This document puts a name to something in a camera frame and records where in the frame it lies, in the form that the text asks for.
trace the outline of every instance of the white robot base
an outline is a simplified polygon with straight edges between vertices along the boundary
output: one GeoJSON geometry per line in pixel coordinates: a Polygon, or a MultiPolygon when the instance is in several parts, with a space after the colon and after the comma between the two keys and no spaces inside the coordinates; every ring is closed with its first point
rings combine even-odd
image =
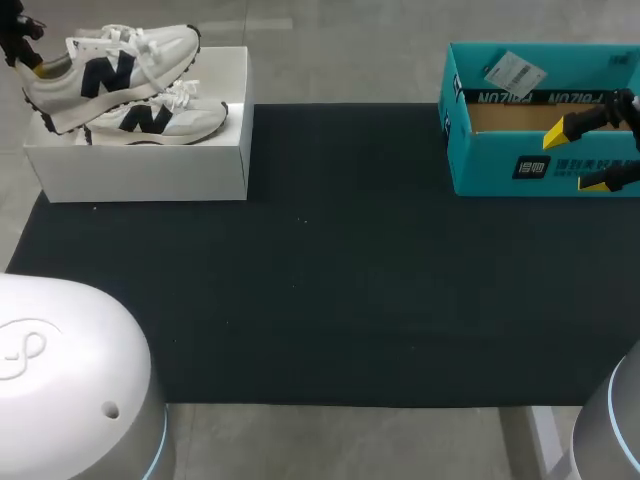
{"type": "Polygon", "coordinates": [[[109,295],[0,274],[0,478],[172,480],[146,339],[109,295]]]}

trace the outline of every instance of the cardboard box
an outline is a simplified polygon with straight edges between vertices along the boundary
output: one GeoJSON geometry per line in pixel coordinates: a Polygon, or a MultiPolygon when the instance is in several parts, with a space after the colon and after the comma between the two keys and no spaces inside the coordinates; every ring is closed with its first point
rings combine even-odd
{"type": "Polygon", "coordinates": [[[544,134],[604,93],[640,93],[640,47],[630,45],[452,44],[438,103],[449,168],[458,195],[640,196],[640,183],[620,192],[579,192],[578,176],[640,160],[628,127],[603,128],[543,150],[544,134]],[[507,52],[547,73],[520,99],[485,80],[507,52]]]}
{"type": "Polygon", "coordinates": [[[246,47],[203,48],[184,76],[225,100],[229,116],[196,145],[90,146],[82,129],[58,136],[32,118],[25,151],[51,202],[246,200],[253,90],[246,47]]]}

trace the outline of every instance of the white sneaker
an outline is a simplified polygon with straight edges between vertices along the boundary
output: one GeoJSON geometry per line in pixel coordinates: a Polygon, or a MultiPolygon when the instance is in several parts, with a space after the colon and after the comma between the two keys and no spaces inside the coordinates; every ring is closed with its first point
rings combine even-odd
{"type": "Polygon", "coordinates": [[[189,25],[144,31],[109,25],[66,43],[67,54],[44,63],[40,76],[16,63],[27,101],[60,134],[164,91],[195,61],[200,34],[189,25]]]}
{"type": "Polygon", "coordinates": [[[182,80],[164,93],[121,106],[85,125],[89,145],[187,145],[218,131],[229,109],[220,100],[197,98],[198,81],[182,80]]]}

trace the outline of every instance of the white shoe box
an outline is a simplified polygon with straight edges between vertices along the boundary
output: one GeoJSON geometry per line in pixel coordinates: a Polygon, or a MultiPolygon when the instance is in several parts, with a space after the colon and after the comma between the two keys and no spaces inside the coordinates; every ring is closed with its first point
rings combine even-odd
{"type": "Polygon", "coordinates": [[[223,130],[195,145],[87,145],[84,131],[58,136],[39,114],[24,148],[50,202],[246,200],[253,128],[246,47],[203,48],[184,77],[199,95],[227,102],[223,130]]]}

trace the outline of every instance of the black mat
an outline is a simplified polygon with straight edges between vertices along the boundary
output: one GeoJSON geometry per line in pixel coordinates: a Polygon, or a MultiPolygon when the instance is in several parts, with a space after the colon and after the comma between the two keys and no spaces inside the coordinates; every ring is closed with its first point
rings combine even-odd
{"type": "Polygon", "coordinates": [[[579,404],[640,337],[640,200],[456,197],[435,106],[257,106],[250,182],[41,196],[10,272],[119,299],[171,402],[579,404]]]}

